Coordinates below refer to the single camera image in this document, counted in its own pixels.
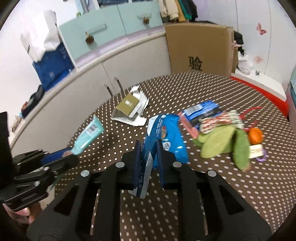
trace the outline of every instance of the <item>chinese character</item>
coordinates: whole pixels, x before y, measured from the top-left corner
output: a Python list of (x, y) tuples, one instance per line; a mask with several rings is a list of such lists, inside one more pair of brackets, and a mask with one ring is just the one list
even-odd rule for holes
[(200, 61), (200, 59), (198, 57), (188, 57), (189, 58), (189, 66), (191, 67), (191, 69), (196, 69), (196, 70), (201, 70), (202, 67), (202, 62)]

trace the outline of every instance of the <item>metal rivet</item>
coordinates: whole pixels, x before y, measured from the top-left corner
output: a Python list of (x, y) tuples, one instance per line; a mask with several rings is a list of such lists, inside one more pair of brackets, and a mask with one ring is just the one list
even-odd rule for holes
[(214, 171), (214, 170), (209, 170), (207, 172), (207, 174), (210, 176), (210, 177), (215, 177), (217, 175), (217, 173)]
[(115, 166), (118, 168), (124, 167), (124, 162), (122, 161), (116, 162)]
[(89, 170), (83, 170), (80, 175), (83, 176), (83, 177), (87, 177), (89, 175)]
[(179, 161), (175, 161), (175, 162), (173, 163), (173, 166), (174, 166), (174, 167), (181, 167), (181, 166), (182, 166), (182, 163), (180, 163)]

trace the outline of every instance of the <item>table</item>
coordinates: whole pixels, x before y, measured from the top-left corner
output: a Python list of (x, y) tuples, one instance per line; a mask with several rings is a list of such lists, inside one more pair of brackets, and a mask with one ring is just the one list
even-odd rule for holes
[[(84, 169), (103, 171), (120, 161), (123, 153), (131, 151), (135, 141), (143, 143), (145, 126), (133, 127), (112, 121), (110, 115), (115, 106), (130, 90), (113, 96), (77, 129), (69, 142), (72, 147), (95, 114), (104, 125), (105, 132), (86, 148), (79, 157), (80, 164), (65, 173), (56, 186), (63, 187)], [(252, 162), (247, 172), (238, 170), (229, 154), (215, 158), (200, 157), (200, 148), (193, 145), (191, 136), (180, 124), (180, 131), (187, 146), (189, 165), (196, 171), (216, 170), (276, 231), (295, 204), (295, 135), (281, 112), (261, 93), (251, 87), (218, 75), (186, 72), (153, 78), (140, 84), (149, 96), (149, 105), (143, 116), (178, 114), (181, 110), (200, 102), (212, 100), (223, 110), (236, 109), (243, 113), (251, 107), (261, 106), (247, 114), (245, 126), (255, 120), (265, 135), (263, 146), (267, 151), (265, 162)], [(120, 231), (121, 240), (178, 240), (177, 192), (163, 191), (158, 172), (151, 174), (147, 197), (139, 199), (122, 190)]]

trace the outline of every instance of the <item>cardboard box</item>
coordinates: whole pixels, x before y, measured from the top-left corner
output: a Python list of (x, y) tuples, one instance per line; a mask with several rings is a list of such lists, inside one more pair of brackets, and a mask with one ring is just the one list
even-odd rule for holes
[(239, 50), (238, 47), (234, 47), (233, 50), (233, 62), (232, 62), (232, 73), (235, 73), (235, 70), (237, 69), (237, 60), (239, 57)]
[(202, 71), (230, 76), (233, 64), (232, 27), (205, 23), (165, 26), (173, 73)]

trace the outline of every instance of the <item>butterfly sticker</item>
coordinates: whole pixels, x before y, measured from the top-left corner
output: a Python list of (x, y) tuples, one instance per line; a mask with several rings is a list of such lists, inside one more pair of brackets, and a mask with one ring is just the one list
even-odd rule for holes
[(263, 34), (267, 33), (267, 31), (265, 31), (265, 30), (263, 30), (261, 28), (261, 23), (258, 23), (258, 26), (257, 26), (256, 29), (260, 32), (260, 35), (263, 35)]

